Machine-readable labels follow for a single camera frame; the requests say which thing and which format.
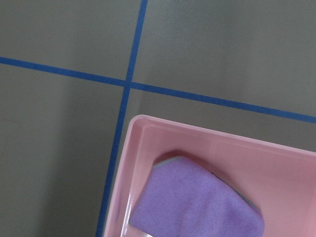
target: purple cloth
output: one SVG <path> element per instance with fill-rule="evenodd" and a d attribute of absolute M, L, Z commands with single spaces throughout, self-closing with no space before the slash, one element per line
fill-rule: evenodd
<path fill-rule="evenodd" d="M 258 210 L 188 158 L 153 167 L 130 225 L 153 237 L 262 237 Z"/>

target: blue painter's tape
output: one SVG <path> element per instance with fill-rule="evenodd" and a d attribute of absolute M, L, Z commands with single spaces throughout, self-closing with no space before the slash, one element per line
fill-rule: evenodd
<path fill-rule="evenodd" d="M 129 81 L 129 82 L 131 82 L 133 80 L 134 69 L 135 69 L 135 65 L 136 65 L 136 58 L 137 58 L 137 53 L 138 53 L 138 47 L 139 47 L 140 37 L 142 34 L 143 25 L 144 25 L 146 7 L 147 7 L 147 0 L 142 0 L 142 2 L 140 4 L 137 25 L 136 25 L 136 29 L 135 29 L 135 36 L 134 36 L 134 40 L 133 40 L 133 46 L 132 46 L 132 50 L 130 53 L 130 59 L 129 59 L 127 74 L 126 74 L 126 81 Z"/>
<path fill-rule="evenodd" d="M 77 72 L 77 71 L 68 70 L 64 68 L 57 68 L 57 67 L 47 66 L 47 65 L 38 64 L 38 63 L 31 63 L 31 62 L 26 62 L 26 61 L 17 60 L 17 59 L 11 59 L 11 58 L 0 57 L 0 63 L 17 66 L 20 68 L 33 69 L 33 70 L 47 72 L 47 73 L 54 73 L 54 74 L 73 77 L 73 78 L 97 81 L 97 82 L 111 84 L 111 85 L 125 86 L 126 84 L 125 80 L 109 78 L 109 77 L 94 75 L 90 73 L 82 73 L 82 72 Z"/>
<path fill-rule="evenodd" d="M 283 110 L 277 110 L 277 109 L 272 109 L 272 108 L 267 108 L 267 107 L 262 107 L 262 106 L 257 106 L 257 105 L 251 105 L 251 104 L 236 102 L 232 100 L 225 100 L 225 99 L 210 97 L 206 95 L 199 95 L 199 94 L 184 92 L 180 90 L 173 90 L 173 89 L 168 89 L 168 88 L 163 88 L 163 87 L 158 87 L 158 86 L 153 86 L 153 85 L 146 85 L 146 84 L 141 84 L 137 82 L 132 82 L 131 88 L 148 91 L 148 92 L 154 92 L 154 93 L 163 94 L 163 95 L 180 97 L 180 98 L 189 99 L 189 100 L 196 100 L 196 101 L 205 102 L 209 104 L 222 105 L 222 106 L 236 108 L 240 110 L 247 110 L 247 111 L 252 111 L 252 112 L 257 112 L 257 113 L 262 113 L 262 114 L 267 114 L 267 115 L 273 115 L 273 116 L 287 118 L 287 119 L 295 119 L 295 120 L 304 121 L 304 122 L 316 123 L 316 117 L 314 116 L 303 115 L 303 114 L 298 114 L 298 113 L 293 113 L 293 112 L 283 111 Z"/>
<path fill-rule="evenodd" d="M 108 173 L 107 173 L 107 177 L 106 177 L 106 181 L 105 181 L 103 198 L 102 198 L 101 208 L 100 208 L 100 213 L 99 213 L 99 220 L 98 220 L 97 230 L 96 230 L 96 234 L 95 234 L 96 237 L 102 236 L 104 224 L 106 221 L 107 207 L 108 207 L 108 203 L 110 201 L 111 186 L 112 186 L 112 182 L 113 182 L 114 170 L 115 170 L 115 165 L 116 165 L 118 151 L 119 151 L 119 142 L 120 142 L 120 138 L 121 138 L 121 134 L 122 134 L 122 130 L 123 130 L 123 125 L 124 125 L 124 119 L 125 119 L 125 113 L 126 113 L 126 108 L 127 108 L 127 104 L 128 104 L 129 92 L 130 92 L 130 88 L 125 87 L 124 91 L 123 91 L 122 101 L 121 101 L 120 108 L 119 108 L 117 126 L 115 129 L 114 140 L 113 140 L 111 156 L 110 156 L 110 162 L 109 162 L 109 167 L 108 167 Z"/>
<path fill-rule="evenodd" d="M 135 69 L 135 64 L 136 64 L 138 47 L 140 43 L 140 37 L 141 37 L 142 28 L 143 28 L 143 24 L 145 20 L 146 7 L 147 7 L 147 0 L 142 0 L 140 4 L 138 19 L 137 19 L 137 24 L 136 24 L 136 29 L 135 29 L 135 35 L 134 35 L 134 40 L 133 40 L 133 46 L 132 46 L 129 63 L 128 63 L 128 69 L 126 73 L 126 84 L 124 86 L 122 101 L 119 108 L 118 121 L 117 121 L 117 126 L 115 129 L 115 135 L 114 135 L 112 151 L 111 151 L 111 156 L 110 156 L 110 163 L 109 163 L 108 173 L 107 173 L 107 177 L 105 181 L 99 220 L 98 220 L 97 230 L 95 234 L 96 237 L 102 236 L 104 224 L 106 221 L 107 207 L 110 201 L 111 187 L 113 183 L 115 165 L 116 165 L 118 151 L 119 151 L 119 143 L 120 143 L 120 138 L 121 138 L 124 120 L 125 120 L 126 108 L 127 108 L 129 92 L 130 92 L 130 85 L 133 80 L 133 74 L 134 74 L 134 69 Z"/>

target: pink plastic tray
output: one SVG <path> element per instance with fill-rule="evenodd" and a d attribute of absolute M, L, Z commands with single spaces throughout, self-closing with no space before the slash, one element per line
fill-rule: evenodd
<path fill-rule="evenodd" d="M 316 237 L 316 153 L 150 116 L 132 119 L 104 237 L 147 237 L 128 224 L 154 163 L 185 155 L 262 212 L 264 237 Z"/>

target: floor tile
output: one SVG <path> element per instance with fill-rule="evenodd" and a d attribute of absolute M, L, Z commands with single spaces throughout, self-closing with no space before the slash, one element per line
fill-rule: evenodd
<path fill-rule="evenodd" d="M 1 236 L 94 236 L 122 88 L 0 72 Z"/>
<path fill-rule="evenodd" d="M 316 2 L 149 1 L 134 81 L 316 116 Z"/>
<path fill-rule="evenodd" d="M 0 3 L 0 56 L 125 79 L 140 1 Z"/>

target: gray tile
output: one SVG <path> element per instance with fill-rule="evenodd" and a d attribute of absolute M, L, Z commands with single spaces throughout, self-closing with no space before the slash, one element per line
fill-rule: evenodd
<path fill-rule="evenodd" d="M 0 235 L 94 236 L 122 88 L 0 72 Z"/>
<path fill-rule="evenodd" d="M 315 1 L 149 1 L 134 81 L 316 116 Z"/>
<path fill-rule="evenodd" d="M 316 152 L 316 124 L 139 90 L 130 94 L 121 147 L 129 121 L 138 114 Z"/>
<path fill-rule="evenodd" d="M 139 5 L 2 1 L 0 56 L 125 79 Z"/>

